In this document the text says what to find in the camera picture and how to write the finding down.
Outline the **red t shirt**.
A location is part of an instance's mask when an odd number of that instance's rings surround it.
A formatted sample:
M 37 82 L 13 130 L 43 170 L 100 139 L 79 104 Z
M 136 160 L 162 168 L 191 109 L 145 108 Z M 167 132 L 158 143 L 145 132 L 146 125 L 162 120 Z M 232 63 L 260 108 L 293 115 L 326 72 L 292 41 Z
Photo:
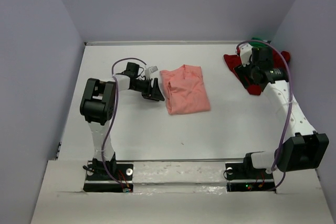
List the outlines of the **red t shirt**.
M 253 48 L 246 65 L 241 55 L 224 55 L 224 61 L 251 95 L 261 95 L 269 83 L 289 80 L 285 63 L 290 61 L 290 54 L 286 51 L 278 54 L 269 47 Z

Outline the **pink t shirt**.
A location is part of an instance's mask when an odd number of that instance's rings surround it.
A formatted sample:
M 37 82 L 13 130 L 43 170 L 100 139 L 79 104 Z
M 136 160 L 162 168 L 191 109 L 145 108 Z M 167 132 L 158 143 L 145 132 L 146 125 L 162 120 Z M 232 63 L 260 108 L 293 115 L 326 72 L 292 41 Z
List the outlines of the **pink t shirt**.
M 170 115 L 182 115 L 211 110 L 202 69 L 182 65 L 173 70 L 160 71 L 166 108 Z

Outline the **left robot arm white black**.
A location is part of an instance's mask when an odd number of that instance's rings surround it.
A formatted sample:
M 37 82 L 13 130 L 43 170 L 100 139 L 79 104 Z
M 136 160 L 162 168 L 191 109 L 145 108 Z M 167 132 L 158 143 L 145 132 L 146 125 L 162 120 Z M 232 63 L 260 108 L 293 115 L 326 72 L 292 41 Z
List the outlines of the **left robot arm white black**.
M 119 92 L 136 91 L 141 93 L 142 98 L 156 102 L 165 99 L 159 88 L 158 78 L 151 78 L 151 74 L 158 71 L 156 66 L 148 67 L 144 64 L 143 71 L 139 72 L 140 65 L 129 61 L 125 70 L 116 73 L 116 65 L 112 65 L 111 81 L 95 78 L 87 80 L 79 109 L 89 125 L 94 146 L 92 166 L 86 166 L 86 171 L 107 176 L 122 184 L 122 181 L 115 177 L 117 160 L 110 138 L 118 109 Z

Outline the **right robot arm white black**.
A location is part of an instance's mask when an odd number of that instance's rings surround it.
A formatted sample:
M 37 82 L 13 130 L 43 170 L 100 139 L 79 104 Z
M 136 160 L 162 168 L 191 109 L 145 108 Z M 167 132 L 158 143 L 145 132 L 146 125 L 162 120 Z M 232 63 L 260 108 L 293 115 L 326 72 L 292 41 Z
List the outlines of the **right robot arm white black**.
M 273 152 L 248 153 L 254 169 L 267 173 L 316 169 L 329 144 L 326 134 L 318 133 L 309 123 L 295 99 L 286 67 L 276 67 L 272 48 L 253 47 L 249 43 L 237 48 L 241 65 L 234 70 L 246 87 L 255 84 L 270 101 L 283 131 Z

